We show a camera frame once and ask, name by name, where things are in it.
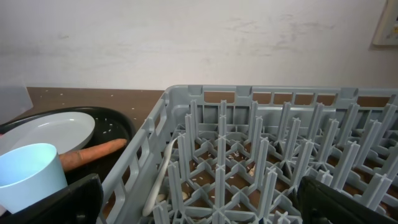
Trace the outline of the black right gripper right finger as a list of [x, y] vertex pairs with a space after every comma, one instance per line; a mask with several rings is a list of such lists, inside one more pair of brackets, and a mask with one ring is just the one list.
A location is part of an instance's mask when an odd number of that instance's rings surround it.
[[300, 181], [297, 200], [304, 224], [397, 224], [309, 176]]

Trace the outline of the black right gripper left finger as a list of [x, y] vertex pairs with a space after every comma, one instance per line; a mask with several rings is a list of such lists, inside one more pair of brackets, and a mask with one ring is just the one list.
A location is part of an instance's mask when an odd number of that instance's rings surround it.
[[17, 213], [2, 217], [1, 224], [96, 223], [103, 196], [99, 175], [89, 174]]

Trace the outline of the light blue plastic cup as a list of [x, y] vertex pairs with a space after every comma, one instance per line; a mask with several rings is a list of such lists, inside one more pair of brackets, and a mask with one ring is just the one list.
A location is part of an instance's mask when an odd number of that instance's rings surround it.
[[17, 213], [67, 186], [55, 146], [38, 143], [1, 156], [1, 206]]

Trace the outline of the grey round plate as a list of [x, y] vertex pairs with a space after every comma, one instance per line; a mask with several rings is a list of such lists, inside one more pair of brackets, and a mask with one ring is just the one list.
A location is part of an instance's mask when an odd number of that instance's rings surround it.
[[1, 154], [22, 146], [48, 143], [59, 154], [82, 149], [91, 139], [95, 119], [81, 112], [56, 113], [24, 123], [1, 136]]

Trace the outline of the orange carrot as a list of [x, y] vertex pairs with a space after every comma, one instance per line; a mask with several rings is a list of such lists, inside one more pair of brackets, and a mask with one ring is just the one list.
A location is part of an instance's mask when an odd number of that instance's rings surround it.
[[114, 153], [124, 147], [126, 143], [126, 139], [115, 139], [97, 146], [61, 154], [59, 155], [59, 158], [62, 163], [63, 171], [71, 171], [99, 158], [107, 156], [108, 154]]

